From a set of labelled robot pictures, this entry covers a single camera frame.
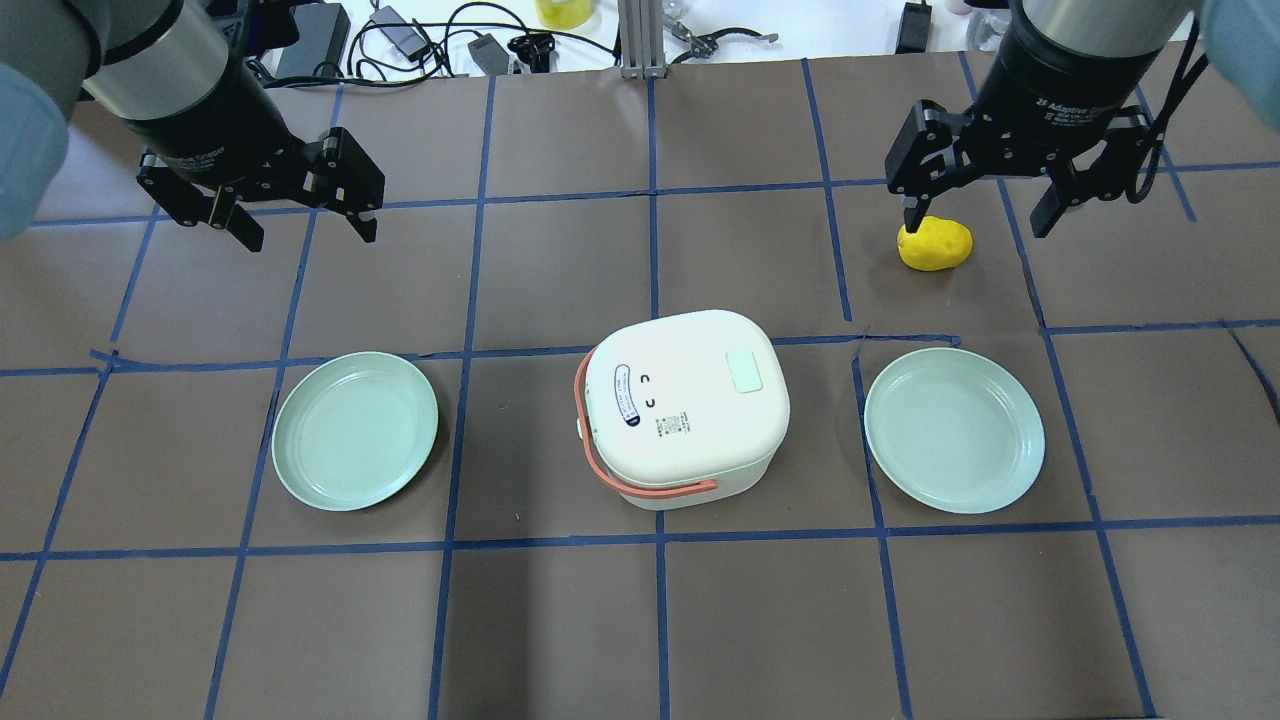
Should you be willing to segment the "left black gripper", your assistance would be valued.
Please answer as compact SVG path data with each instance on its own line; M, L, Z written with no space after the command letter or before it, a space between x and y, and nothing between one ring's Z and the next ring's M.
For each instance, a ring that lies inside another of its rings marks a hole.
M260 252L262 227L234 188L262 183L270 200L333 211L365 242L378 238L385 174L344 127L305 143L243 61L230 58L212 88L192 106L148 120L127 120L148 152L136 181L175 223L209 225ZM212 195L201 187L216 188Z

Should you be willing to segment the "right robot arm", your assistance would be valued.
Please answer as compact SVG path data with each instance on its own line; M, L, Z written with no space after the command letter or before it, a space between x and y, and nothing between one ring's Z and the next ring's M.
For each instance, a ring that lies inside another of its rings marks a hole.
M1012 1L973 104L920 100L884 159L918 231L943 192L987 176L1044 177L1030 214L1046 237L1093 199L1138 204L1172 114L1210 67L1277 127L1275 1Z

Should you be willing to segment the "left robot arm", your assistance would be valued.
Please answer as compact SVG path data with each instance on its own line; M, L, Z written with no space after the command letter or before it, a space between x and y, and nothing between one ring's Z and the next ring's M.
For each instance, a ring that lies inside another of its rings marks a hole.
M141 140L137 184L180 225L257 252L246 205L289 201L376 238L384 173L344 128L297 137L201 1L5 1L1 69L4 241L33 224L82 95Z

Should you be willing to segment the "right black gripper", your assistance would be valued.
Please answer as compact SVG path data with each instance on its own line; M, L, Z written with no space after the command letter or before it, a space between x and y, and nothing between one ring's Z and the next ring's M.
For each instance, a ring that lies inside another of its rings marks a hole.
M1096 56L1012 20L975 101L951 113L919 100L886 158L888 191L902 201L904 229L920 229L932 201L987 174L1039 176L1050 187L1030 213L1044 238L1062 215L1093 199L1130 204L1155 184L1166 118L1129 99L1157 51ZM1071 161L1101 143L1084 170Z

